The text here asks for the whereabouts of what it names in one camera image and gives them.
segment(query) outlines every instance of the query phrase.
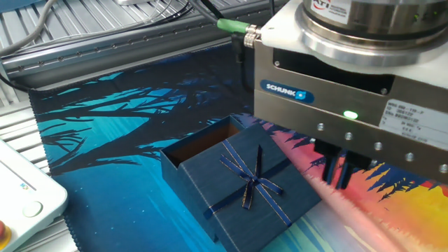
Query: label sticker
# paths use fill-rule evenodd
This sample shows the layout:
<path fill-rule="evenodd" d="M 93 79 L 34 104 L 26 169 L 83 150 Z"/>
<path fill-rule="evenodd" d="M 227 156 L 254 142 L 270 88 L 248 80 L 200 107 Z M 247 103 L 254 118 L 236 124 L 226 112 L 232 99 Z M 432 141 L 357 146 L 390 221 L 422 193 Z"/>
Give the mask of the label sticker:
<path fill-rule="evenodd" d="M 346 25 L 349 22 L 351 0 L 312 0 L 311 9 L 319 15 Z"/>
<path fill-rule="evenodd" d="M 275 83 L 270 80 L 262 80 L 260 86 L 263 90 L 281 95 L 282 97 L 294 99 L 296 101 L 308 104 L 314 102 L 314 95 L 312 93 L 300 90 L 295 87 Z"/>
<path fill-rule="evenodd" d="M 448 151 L 448 113 L 391 99 L 379 128 Z"/>

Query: green led light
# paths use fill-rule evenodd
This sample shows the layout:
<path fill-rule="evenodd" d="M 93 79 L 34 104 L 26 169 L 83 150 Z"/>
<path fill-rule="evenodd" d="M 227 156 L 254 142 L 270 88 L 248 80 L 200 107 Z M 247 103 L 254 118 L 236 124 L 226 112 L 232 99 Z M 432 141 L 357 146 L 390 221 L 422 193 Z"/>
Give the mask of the green led light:
<path fill-rule="evenodd" d="M 358 118 L 358 114 L 353 111 L 344 111 L 344 116 L 354 120 Z"/>

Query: red button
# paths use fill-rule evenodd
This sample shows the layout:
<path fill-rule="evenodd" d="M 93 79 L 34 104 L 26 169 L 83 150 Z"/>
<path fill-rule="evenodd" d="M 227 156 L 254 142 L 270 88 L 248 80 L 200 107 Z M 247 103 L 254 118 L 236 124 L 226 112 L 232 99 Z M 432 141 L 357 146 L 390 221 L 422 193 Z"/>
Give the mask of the red button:
<path fill-rule="evenodd" d="M 6 231 L 5 223 L 0 220 L 0 240 L 4 238 Z"/>

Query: blue gift box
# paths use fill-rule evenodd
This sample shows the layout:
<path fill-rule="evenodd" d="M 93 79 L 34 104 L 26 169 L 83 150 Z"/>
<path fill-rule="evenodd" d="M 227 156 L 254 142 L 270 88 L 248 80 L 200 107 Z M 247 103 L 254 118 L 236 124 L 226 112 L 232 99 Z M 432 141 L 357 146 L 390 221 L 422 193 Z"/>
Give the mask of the blue gift box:
<path fill-rule="evenodd" d="M 227 251 L 260 251 L 321 198 L 261 125 L 242 130 L 234 121 L 163 150 L 164 178 L 177 181 L 174 191 Z"/>
<path fill-rule="evenodd" d="M 191 200 L 190 193 L 185 190 L 185 186 L 178 176 L 178 168 L 182 161 L 192 158 L 217 144 L 221 139 L 231 137 L 243 129 L 244 126 L 238 120 L 228 116 L 160 151 L 163 179 L 214 242 L 218 240 L 215 231 L 208 220 L 204 218 L 203 211 L 197 207 L 195 201 Z"/>

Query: colorful mat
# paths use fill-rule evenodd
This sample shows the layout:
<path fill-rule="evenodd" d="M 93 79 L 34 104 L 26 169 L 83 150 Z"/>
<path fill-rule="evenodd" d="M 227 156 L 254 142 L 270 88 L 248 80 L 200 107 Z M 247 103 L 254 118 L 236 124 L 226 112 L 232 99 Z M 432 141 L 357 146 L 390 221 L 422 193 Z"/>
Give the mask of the colorful mat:
<path fill-rule="evenodd" d="M 227 45 L 30 94 L 80 251 L 224 251 L 163 181 L 158 151 L 228 114 L 262 123 L 325 200 L 264 251 L 448 250 L 447 186 L 381 164 L 333 190 L 307 136 L 251 116 L 238 70 Z"/>

